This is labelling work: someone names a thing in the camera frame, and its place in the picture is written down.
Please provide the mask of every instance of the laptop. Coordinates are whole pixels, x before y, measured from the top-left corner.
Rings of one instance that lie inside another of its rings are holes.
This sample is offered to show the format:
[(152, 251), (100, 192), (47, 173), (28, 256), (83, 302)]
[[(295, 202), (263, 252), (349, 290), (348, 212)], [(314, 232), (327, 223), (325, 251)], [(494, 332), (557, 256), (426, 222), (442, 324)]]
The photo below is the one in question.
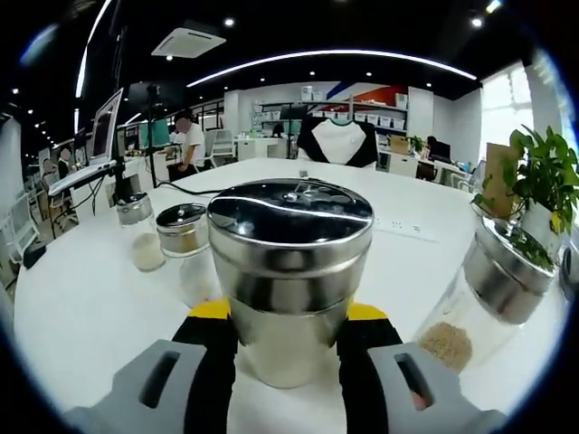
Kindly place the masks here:
[(117, 113), (119, 112), (122, 94), (123, 89), (119, 89), (99, 108), (99, 111), (97, 111), (94, 117), (89, 165), (52, 184), (48, 191), (49, 196), (54, 197), (100, 172), (106, 173), (117, 163), (117, 161), (112, 159), (112, 145), (117, 127)]

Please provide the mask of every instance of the ceiling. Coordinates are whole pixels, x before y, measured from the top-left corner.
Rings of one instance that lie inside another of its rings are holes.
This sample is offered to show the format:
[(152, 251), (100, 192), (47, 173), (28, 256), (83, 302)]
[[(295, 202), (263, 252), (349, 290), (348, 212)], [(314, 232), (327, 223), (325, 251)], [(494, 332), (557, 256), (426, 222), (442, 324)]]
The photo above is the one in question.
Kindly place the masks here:
[[(46, 136), (56, 143), (71, 138), (74, 109), (80, 108), (80, 125), (89, 125), (96, 109), (113, 93), (112, 62), (121, 29), (126, 32), (120, 86), (127, 88), (141, 80), (176, 80), (179, 84), (172, 89), (183, 92), (178, 96), (188, 105), (198, 103), (199, 97), (222, 97), (224, 86), (232, 90), (309, 81), (310, 71), (315, 71), (315, 80), (371, 81), (425, 89), (430, 82), (435, 94), (456, 99), (479, 87), (479, 81), (411, 61), (352, 55), (275, 61), (191, 89), (185, 85), (247, 61), (323, 49), (400, 52), (440, 61), (484, 79), (516, 60), (525, 61), (532, 50), (507, 8), (491, 15), (484, 13), (489, 0), (292, 0), (288, 4), (271, 0), (163, 0), (147, 2), (147, 6), (138, 0), (122, 0), (113, 20), (117, 2), (112, 1), (90, 42), (81, 100), (74, 98), (79, 66), (103, 0), (39, 2), (40, 16), (34, 14), (28, 20), (30, 25), (20, 28), (13, 38), (14, 73), (9, 82), (20, 92), (13, 95), (8, 89), (6, 94), (21, 108), (24, 127), (32, 129), (23, 138), (23, 146), (31, 152), (47, 146)], [(17, 7), (17, 13), (25, 14), (25, 5)], [(476, 16), (485, 21), (479, 29), (470, 23)], [(226, 17), (234, 18), (232, 28), (223, 25)], [(161, 40), (185, 20), (214, 27), (227, 42), (197, 59), (167, 61), (151, 56)], [(43, 38), (46, 44), (37, 56), (27, 59), (26, 64), (19, 62), (27, 44), (51, 24), (53, 30)], [(373, 74), (371, 79), (365, 75), (368, 71)], [(133, 102), (122, 104), (120, 122), (140, 109)], [(28, 109), (33, 109), (32, 115), (26, 113)], [(41, 122), (41, 127), (33, 128)]]

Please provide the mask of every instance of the led strip light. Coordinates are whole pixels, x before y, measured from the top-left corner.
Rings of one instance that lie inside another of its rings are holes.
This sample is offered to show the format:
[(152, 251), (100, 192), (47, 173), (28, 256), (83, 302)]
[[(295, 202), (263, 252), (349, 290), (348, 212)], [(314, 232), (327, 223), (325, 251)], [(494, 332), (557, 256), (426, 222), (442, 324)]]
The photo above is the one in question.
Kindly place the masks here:
[(269, 63), (271, 61), (283, 61), (285, 59), (296, 59), (298, 57), (309, 57), (309, 56), (321, 56), (321, 55), (329, 55), (329, 54), (356, 54), (356, 55), (363, 55), (363, 56), (378, 56), (378, 57), (388, 57), (391, 59), (401, 59), (404, 61), (415, 61), (417, 63), (422, 63), (424, 65), (429, 65), (434, 68), (439, 68), (441, 70), (445, 70), (448, 72), (452, 72), (458, 74), (462, 77), (466, 77), (470, 80), (476, 80), (477, 77), (469, 74), (468, 72), (461, 71), (457, 68), (452, 66), (446, 65), (444, 63), (440, 63), (439, 61), (431, 61), (429, 59), (423, 59), (422, 57), (410, 56), (408, 54), (400, 54), (398, 52), (378, 52), (373, 50), (316, 50), (313, 52), (293, 52), (290, 54), (282, 54), (279, 56), (268, 57), (265, 59), (259, 59), (258, 61), (248, 61), (247, 63), (243, 63), (241, 65), (233, 66), (231, 68), (227, 68), (226, 70), (222, 70), (216, 72), (214, 74), (208, 75), (203, 77), (202, 79), (193, 81), (187, 84), (187, 88), (192, 88), (198, 84), (204, 83), (206, 81), (215, 79), (217, 77), (221, 77), (222, 75), (229, 74), (231, 72), (239, 71), (244, 68), (249, 68), (255, 65), (261, 65), (262, 63)]

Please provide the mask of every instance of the window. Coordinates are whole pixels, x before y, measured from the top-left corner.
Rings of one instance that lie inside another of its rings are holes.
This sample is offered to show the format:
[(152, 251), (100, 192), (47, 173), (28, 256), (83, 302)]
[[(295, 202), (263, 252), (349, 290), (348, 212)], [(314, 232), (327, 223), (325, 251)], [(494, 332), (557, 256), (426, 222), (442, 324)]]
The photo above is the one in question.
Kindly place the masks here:
[(487, 155), (487, 143), (508, 145), (514, 129), (534, 128), (531, 92), (522, 63), (506, 68), (482, 82), (482, 134), (479, 161)]

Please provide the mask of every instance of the white powder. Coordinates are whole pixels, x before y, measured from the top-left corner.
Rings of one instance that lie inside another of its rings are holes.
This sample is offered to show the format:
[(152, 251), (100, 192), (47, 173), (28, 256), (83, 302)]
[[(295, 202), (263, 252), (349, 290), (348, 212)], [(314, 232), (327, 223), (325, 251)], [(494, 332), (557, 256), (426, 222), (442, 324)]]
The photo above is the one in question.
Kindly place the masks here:
[(159, 237), (155, 233), (142, 233), (132, 246), (133, 263), (141, 271), (158, 269), (165, 263)]

